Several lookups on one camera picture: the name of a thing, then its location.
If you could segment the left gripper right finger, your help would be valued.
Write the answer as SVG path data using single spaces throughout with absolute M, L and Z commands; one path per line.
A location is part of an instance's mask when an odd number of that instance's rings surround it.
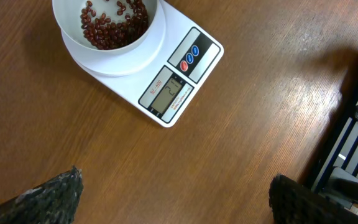
M 335 179 L 331 188 L 358 204 L 358 183 Z M 269 207 L 273 211 L 274 222 L 279 224 L 358 224 L 358 215 L 281 174 L 270 183 Z

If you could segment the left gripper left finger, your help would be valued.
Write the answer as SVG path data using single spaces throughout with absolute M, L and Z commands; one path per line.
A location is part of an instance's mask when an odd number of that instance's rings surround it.
M 73 223 L 83 188 L 81 170 L 73 166 L 0 204 L 0 223 Z

